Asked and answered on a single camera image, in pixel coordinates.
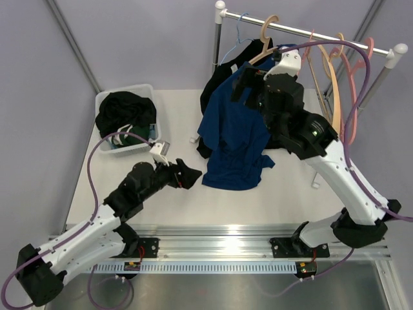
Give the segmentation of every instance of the clothes hanger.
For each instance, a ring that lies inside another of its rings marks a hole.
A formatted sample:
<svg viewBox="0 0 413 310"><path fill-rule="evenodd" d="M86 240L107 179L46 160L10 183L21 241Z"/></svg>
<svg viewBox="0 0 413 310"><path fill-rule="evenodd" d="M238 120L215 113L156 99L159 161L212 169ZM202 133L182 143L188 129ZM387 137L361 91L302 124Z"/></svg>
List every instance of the clothes hanger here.
<svg viewBox="0 0 413 310"><path fill-rule="evenodd" d="M366 45L368 46L367 48L367 56L370 59L373 54L373 48L374 48L374 40L371 37L368 37L365 41ZM330 52L330 59L331 57L334 57L334 55L339 55L341 57L341 60L343 61L343 64L345 66L345 70L347 73L347 78L348 78L348 84L350 87L350 95L352 99L352 105L356 103L357 100L357 92L356 92L356 83L354 82L354 75L357 72L358 69L360 68L365 68L366 64L362 60L357 60L356 64L351 67L350 61L348 60L346 54L342 53L342 50L339 52L339 48L334 47L331 52ZM325 73L328 78L331 77L329 72L325 70ZM354 139L356 138L356 132L357 132L357 111L354 113L354 118L352 121L352 135L350 137L349 143L352 144ZM341 115L341 130L340 130L340 139L344 141L344 119L343 115Z"/></svg>
<svg viewBox="0 0 413 310"><path fill-rule="evenodd" d="M314 31L315 31L315 29L313 29L313 30L311 31L311 36L310 36L310 38L308 39L308 42L311 42L311 40L312 40L312 35L313 35ZM304 67L305 60L307 59L307 61L308 61L308 66L310 67L312 79L314 80L314 84L315 84L315 86L316 86L316 90L317 90L317 94L318 94L318 99L319 99L319 101L320 101L321 108L323 109L323 115L324 115L324 117L327 119L327 121L331 124L330 113L328 113L328 110L327 110L327 108L326 108L326 104L325 104L325 102L324 102L323 94L322 94L321 91L320 91L320 87L319 87L318 80L317 80L317 77L316 77L316 72L314 71L314 67L312 66L312 59L311 59L311 57L310 57L310 52L311 52L311 47L310 47L310 46L309 46L309 47L306 47L306 49L305 49L305 51L304 51L304 54L303 54L303 57L302 57L302 60L301 60L301 69Z"/></svg>
<svg viewBox="0 0 413 310"><path fill-rule="evenodd" d="M334 102L333 118L332 118L331 125L334 128L334 130L339 134L341 132L341 103L340 103L340 93L338 89L336 71L334 71L334 67L330 60L329 54L327 53L325 48L322 45L317 45L317 47L320 49L323 57L326 58L328 69L330 71L331 83L333 86L333 102Z"/></svg>
<svg viewBox="0 0 413 310"><path fill-rule="evenodd" d="M268 55L272 54L272 52L277 49L276 46L268 49L268 45L270 44L271 37L266 37L265 31L267 30L270 23L274 23L274 22L277 23L278 21L279 21L279 18L277 15L271 15L265 20L264 25L261 27L261 35L259 37L261 42L264 43L263 51L249 61L251 65L263 59L264 57L267 57Z"/></svg>

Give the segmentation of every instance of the gray wall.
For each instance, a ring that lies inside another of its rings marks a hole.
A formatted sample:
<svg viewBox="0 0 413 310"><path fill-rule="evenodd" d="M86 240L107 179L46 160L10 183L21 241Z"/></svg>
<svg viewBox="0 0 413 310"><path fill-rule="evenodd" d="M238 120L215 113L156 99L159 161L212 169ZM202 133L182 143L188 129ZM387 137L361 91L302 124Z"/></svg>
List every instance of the gray wall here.
<svg viewBox="0 0 413 310"><path fill-rule="evenodd" d="M3 284L20 248L63 228L91 131L94 92L42 0L2 0L0 42ZM26 304L22 291L13 280L7 296L14 305Z"/></svg>
<svg viewBox="0 0 413 310"><path fill-rule="evenodd" d="M216 0L57 0L103 89L150 83L157 89L203 88L211 73ZM227 0L233 12L285 25L353 38L372 0ZM221 57L236 41L236 21L224 21ZM307 39L273 31L274 41ZM241 37L259 37L259 27L241 24ZM321 60L317 49L314 59ZM318 76L324 78L321 62ZM313 86L306 66L300 75Z"/></svg>
<svg viewBox="0 0 413 310"><path fill-rule="evenodd" d="M411 0L388 0L367 35L378 47L406 43L410 50L390 73L359 119L358 135L351 156L363 174L381 194L397 198L401 214L413 216L413 20ZM385 60L372 58L372 76ZM343 104L349 101L347 81L340 86ZM398 274L413 308L413 224L396 221L388 225L386 239Z"/></svg>

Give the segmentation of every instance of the clothes rack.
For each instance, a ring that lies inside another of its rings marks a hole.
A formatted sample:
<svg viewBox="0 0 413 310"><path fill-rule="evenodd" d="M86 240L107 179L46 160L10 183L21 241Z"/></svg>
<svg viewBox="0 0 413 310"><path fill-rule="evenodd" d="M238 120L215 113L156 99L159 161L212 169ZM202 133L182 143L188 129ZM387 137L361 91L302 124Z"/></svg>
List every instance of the clothes rack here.
<svg viewBox="0 0 413 310"><path fill-rule="evenodd" d="M218 66L219 44L221 41L221 30L222 30L222 24L223 24L224 18L231 18L231 19L237 19L237 20L239 19L242 22L253 24L253 25L258 25L258 26L264 25L264 22L265 22L265 20L263 19L258 19L255 17L247 16L247 15L241 16L241 14L230 12L225 6L225 2L221 0L215 3L215 9L216 9L215 38L214 38L214 53L212 57L212 72L214 72L214 70ZM307 37L307 38L310 38L310 36L312 35L312 39L317 40L317 41L321 41L321 40L339 41L339 39L336 37L330 37L330 36L325 36L323 34L312 33L311 31L308 31L308 30L285 26L285 25L281 25L277 23L271 23L268 26L268 28L286 32L288 34L294 34L294 35L301 36L301 37ZM364 45L363 43L353 42L353 41L348 41L348 42L351 42L361 47L363 50L367 50L368 48L368 46ZM407 49L408 49L408 46L404 43L399 43L394 48L390 48L388 50L383 50L380 48L373 49L373 54L385 57L387 61L383 69L380 71L379 75L377 76L377 78L374 80L373 84L367 90L367 93L365 97L363 98L360 104L360 107L358 109L358 114L360 114L365 109L365 107L367 106L367 103L371 100L372 96L376 93L377 89L380 87L382 82L388 76L390 71L397 65L397 63L401 59L401 56L406 54Z"/></svg>

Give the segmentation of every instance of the white plastic basket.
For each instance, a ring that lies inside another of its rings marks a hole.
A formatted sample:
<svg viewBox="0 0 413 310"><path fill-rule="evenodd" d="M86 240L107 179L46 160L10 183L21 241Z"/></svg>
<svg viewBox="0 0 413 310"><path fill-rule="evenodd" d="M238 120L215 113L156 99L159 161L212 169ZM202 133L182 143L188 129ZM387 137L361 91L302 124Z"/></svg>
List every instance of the white plastic basket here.
<svg viewBox="0 0 413 310"><path fill-rule="evenodd" d="M96 96L95 100L95 117L99 114L99 107L102 103L102 101L109 95L111 92L131 92L135 95L141 96L142 98L149 98L152 100L154 103L154 106L156 108L156 126L155 126L155 136L156 139L149 139L149 142L157 141L161 139L161 126L159 124L159 109L157 106L157 103L155 101L155 96L154 96L154 89L151 85L149 84L141 84L141 85L133 85L133 86L128 86L128 87L121 87L121 88L116 88L116 89L111 89L111 90L106 90L104 92L100 92ZM95 128L95 134L97 134L100 138L99 135L99 130ZM104 154L116 154L116 153L122 153L122 152L147 152L150 150L150 146L147 145L146 143L141 143L137 145L131 145L129 147L119 147L118 149L113 149L111 144L108 141L103 142L99 146L99 151Z"/></svg>

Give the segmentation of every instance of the white tabletop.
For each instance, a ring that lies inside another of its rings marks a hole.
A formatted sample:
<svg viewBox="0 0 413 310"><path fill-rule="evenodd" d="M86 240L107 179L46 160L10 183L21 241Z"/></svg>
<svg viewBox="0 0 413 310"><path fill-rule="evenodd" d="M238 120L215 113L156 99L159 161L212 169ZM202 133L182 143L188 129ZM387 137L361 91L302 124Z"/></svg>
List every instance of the white tabletop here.
<svg viewBox="0 0 413 310"><path fill-rule="evenodd" d="M197 144L189 142L201 121L201 90L155 91L160 113L162 139L170 142L168 160L182 158L191 168L207 170L207 160L197 152ZM305 108L321 113L314 90L306 90ZM88 218L94 208L92 191L86 176L86 160L99 141L95 128L77 183L67 224ZM323 182L319 189L311 187L315 171L285 150L265 150L276 163L263 169L261 183L249 191L224 191L201 184L198 179L189 190L165 187L149 198L144 209L129 224L154 225L268 225L320 220L343 208L339 198ZM139 161L153 162L148 153L115 157L97 151L92 159L92 178L102 202Z"/></svg>

